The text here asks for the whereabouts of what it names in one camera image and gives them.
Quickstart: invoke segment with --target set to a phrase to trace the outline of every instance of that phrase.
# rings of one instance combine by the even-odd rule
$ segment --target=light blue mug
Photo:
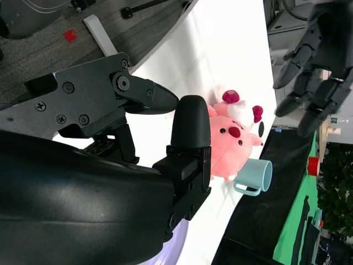
[[[258,196],[261,191],[266,192],[272,180],[272,163],[268,160],[249,158],[234,180],[234,189],[249,196]],[[246,190],[237,185],[244,185],[255,189]]]

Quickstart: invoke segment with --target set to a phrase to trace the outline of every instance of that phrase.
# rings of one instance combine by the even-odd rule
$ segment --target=purple surface
[[[184,247],[189,222],[182,219],[173,231],[171,240],[163,244],[159,254],[140,265],[175,265]]]

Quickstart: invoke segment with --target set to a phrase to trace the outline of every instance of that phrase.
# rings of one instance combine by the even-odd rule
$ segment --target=green leaves
[[[321,167],[325,189],[318,189],[324,228],[353,236],[353,145],[328,143],[327,148]]]

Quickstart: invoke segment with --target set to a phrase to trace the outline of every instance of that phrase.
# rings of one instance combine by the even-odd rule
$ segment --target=toy ear
[[[263,141],[261,140],[260,137],[258,137],[255,134],[250,134],[250,137],[252,138],[252,144],[253,146],[259,146],[259,145],[264,145]]]
[[[217,112],[215,111],[215,109],[213,109],[213,107],[211,107],[210,105],[207,105],[207,110],[208,110],[208,115],[210,117],[216,117],[218,116]]]

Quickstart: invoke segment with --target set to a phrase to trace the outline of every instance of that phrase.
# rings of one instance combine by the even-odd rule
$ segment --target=white bar
[[[96,15],[90,15],[83,21],[106,57],[117,54],[116,48]]]

